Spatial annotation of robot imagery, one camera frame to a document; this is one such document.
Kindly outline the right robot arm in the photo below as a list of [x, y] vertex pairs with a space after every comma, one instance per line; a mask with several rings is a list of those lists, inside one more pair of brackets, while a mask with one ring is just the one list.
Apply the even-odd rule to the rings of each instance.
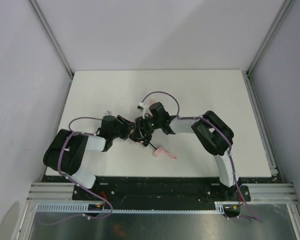
[[238, 177], [231, 156], [234, 133], [228, 125], [211, 110], [201, 116], [180, 117], [169, 115], [162, 103], [155, 102], [149, 111], [150, 115], [144, 112], [135, 119], [135, 127], [128, 137], [146, 147], [157, 129], [166, 135], [195, 134], [203, 148], [214, 156], [220, 182], [217, 194], [229, 199]]

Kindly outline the pink folding umbrella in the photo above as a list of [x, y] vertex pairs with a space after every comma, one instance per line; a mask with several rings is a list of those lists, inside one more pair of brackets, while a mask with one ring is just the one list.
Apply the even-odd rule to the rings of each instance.
[[[174, 135], [169, 124], [175, 118], [175, 116], [170, 116], [169, 113], [165, 110], [161, 102], [151, 101], [147, 113], [145, 116], [152, 116], [154, 120], [154, 132], [155, 130], [162, 130], [166, 135]], [[129, 137], [130, 140], [134, 141], [134, 132], [132, 132]], [[160, 155], [167, 155], [171, 159], [176, 160], [177, 157], [171, 152], [165, 150], [163, 147], [154, 146], [151, 141], [148, 146], [151, 146], [154, 149], [153, 155], [158, 157]]]

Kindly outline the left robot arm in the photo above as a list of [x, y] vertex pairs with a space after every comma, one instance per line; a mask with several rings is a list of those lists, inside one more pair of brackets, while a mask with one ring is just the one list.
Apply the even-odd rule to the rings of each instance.
[[85, 152], [107, 152], [115, 139], [126, 140], [136, 124], [120, 115], [86, 119], [100, 121], [101, 126], [95, 133], [74, 131], [70, 124], [68, 129], [59, 130], [43, 156], [43, 164], [75, 184], [92, 189], [97, 177], [83, 165]]

